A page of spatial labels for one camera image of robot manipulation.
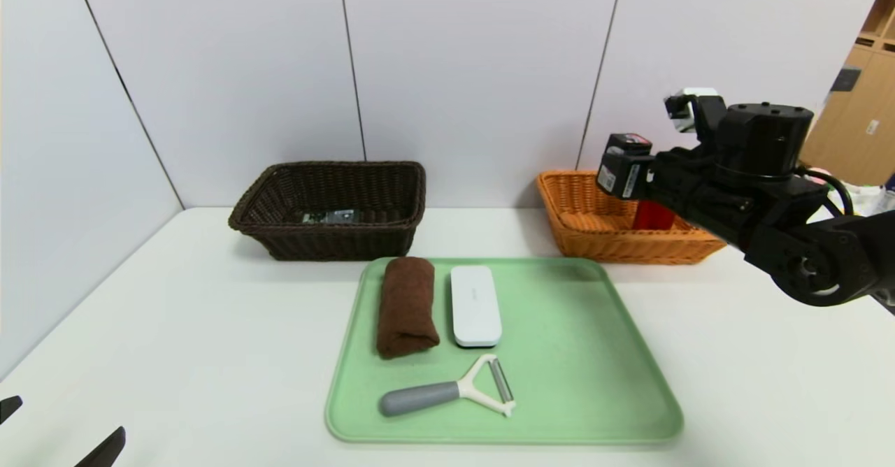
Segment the wicker basket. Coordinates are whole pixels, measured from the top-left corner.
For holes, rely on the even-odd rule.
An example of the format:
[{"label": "wicker basket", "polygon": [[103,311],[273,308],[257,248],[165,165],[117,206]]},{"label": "wicker basket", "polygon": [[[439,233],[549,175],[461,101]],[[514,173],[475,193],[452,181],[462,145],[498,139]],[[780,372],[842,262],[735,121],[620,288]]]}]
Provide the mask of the wicker basket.
[{"label": "wicker basket", "polygon": [[559,250],[607,263],[693,264],[726,244],[679,217],[669,231],[629,228],[637,202],[604,194],[595,171],[546,171],[538,189]]},{"label": "wicker basket", "polygon": [[[305,161],[267,168],[230,214],[230,227],[278,260],[367,261],[405,256],[425,207],[426,173],[412,161]],[[305,213],[354,210],[352,224],[307,224]]]}]

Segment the white wall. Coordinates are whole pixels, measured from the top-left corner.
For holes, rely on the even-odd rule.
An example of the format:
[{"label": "white wall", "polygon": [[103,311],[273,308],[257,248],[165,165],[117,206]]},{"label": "white wall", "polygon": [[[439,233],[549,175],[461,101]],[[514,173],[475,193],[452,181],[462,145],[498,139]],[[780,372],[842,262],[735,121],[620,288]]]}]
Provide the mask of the white wall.
[{"label": "white wall", "polygon": [[342,0],[89,0],[186,206],[271,164],[362,160]]},{"label": "white wall", "polygon": [[531,206],[575,168],[614,0],[345,0],[367,158],[430,206]]},{"label": "white wall", "polygon": [[610,133],[640,133],[655,150],[696,145],[662,105],[682,87],[819,109],[872,4],[618,0],[579,168],[597,168]]},{"label": "white wall", "polygon": [[2,180],[0,378],[181,208],[83,0],[3,0]]}]

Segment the green tray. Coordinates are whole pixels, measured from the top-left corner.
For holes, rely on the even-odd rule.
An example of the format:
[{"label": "green tray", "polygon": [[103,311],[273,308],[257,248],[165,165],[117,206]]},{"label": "green tray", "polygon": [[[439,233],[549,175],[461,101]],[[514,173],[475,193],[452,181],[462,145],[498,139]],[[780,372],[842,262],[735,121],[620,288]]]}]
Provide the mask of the green tray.
[{"label": "green tray", "polygon": [[[430,259],[432,319],[441,344],[383,361],[375,348],[380,289],[390,258],[371,262],[327,400],[326,421],[344,441],[371,443],[649,444],[667,441],[684,418],[606,272],[586,259]],[[450,324],[450,270],[492,270],[503,337],[492,349],[463,349]],[[482,353],[496,353],[517,401],[511,418],[460,399],[386,418],[387,391],[460,378]],[[492,374],[476,387],[498,396]]]}]

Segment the white table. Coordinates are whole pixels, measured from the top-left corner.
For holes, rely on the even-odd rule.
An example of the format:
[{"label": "white table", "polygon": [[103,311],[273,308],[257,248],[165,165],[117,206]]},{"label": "white table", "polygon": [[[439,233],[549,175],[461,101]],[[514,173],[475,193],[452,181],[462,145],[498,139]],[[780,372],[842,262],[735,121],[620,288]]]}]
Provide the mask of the white table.
[{"label": "white table", "polygon": [[[606,266],[684,410],[670,445],[339,442],[323,409],[364,263],[275,262],[229,212],[169,222],[0,384],[25,400],[0,464],[71,467],[124,425],[115,467],[895,465],[895,318],[803,306],[730,248]],[[543,212],[511,209],[429,209],[412,250],[556,253]]]}]

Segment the dark brown wicker basket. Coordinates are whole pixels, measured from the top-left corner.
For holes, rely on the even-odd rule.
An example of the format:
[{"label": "dark brown wicker basket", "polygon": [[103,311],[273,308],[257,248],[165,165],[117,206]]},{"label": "dark brown wicker basket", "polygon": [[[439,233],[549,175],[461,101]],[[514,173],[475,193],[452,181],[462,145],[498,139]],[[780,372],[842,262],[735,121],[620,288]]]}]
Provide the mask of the dark brown wicker basket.
[{"label": "dark brown wicker basket", "polygon": [[[284,261],[405,256],[422,220],[426,171],[413,161],[305,161],[267,168],[230,227]],[[305,224],[304,213],[355,210],[356,224]]]}]

